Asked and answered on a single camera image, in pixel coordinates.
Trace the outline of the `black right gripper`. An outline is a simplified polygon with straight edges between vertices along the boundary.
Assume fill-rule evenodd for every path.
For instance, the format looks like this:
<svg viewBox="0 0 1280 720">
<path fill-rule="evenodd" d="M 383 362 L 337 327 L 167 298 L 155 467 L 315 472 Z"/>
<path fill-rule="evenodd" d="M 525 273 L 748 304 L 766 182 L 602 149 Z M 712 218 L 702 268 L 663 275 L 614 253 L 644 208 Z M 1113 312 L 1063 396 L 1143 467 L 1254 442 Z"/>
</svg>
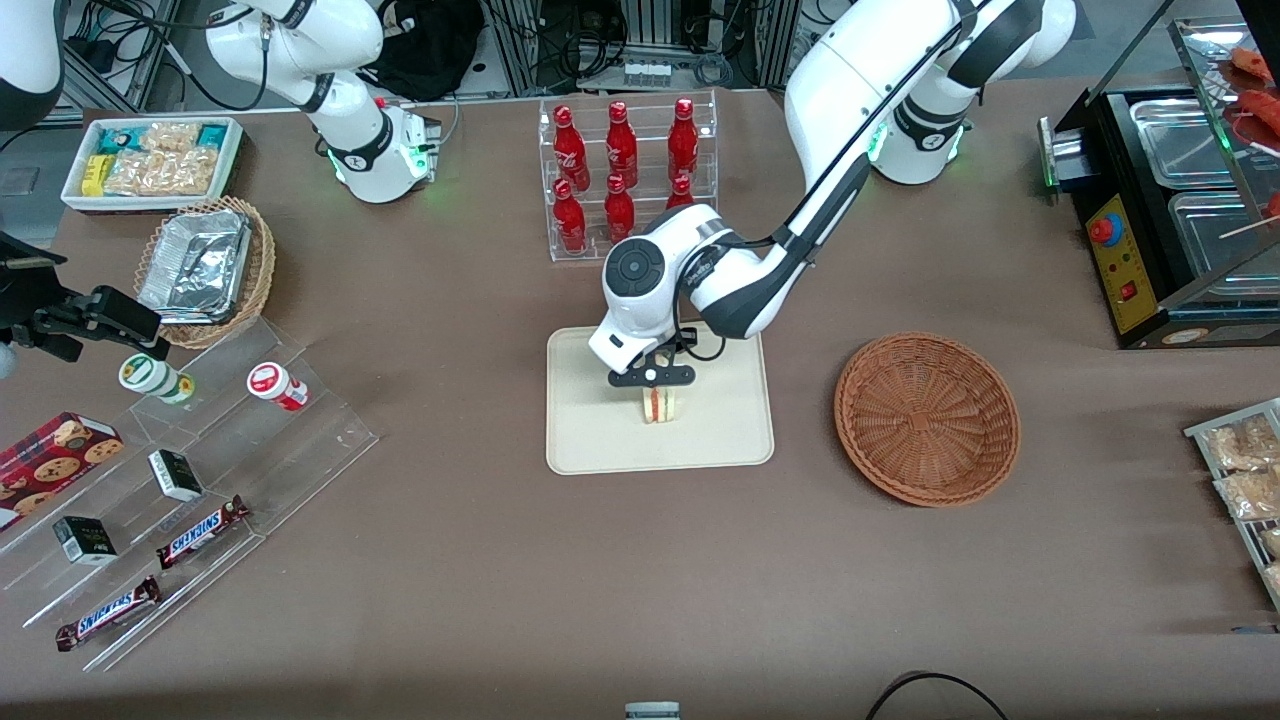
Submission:
<svg viewBox="0 0 1280 720">
<path fill-rule="evenodd" d="M 61 287 L 4 290 L 0 378 L 17 369 L 10 345 L 77 363 L 86 340 L 105 340 L 159 360 L 160 329 L 161 318 L 154 310 L 113 287 L 96 287 L 88 295 Z"/>
</svg>

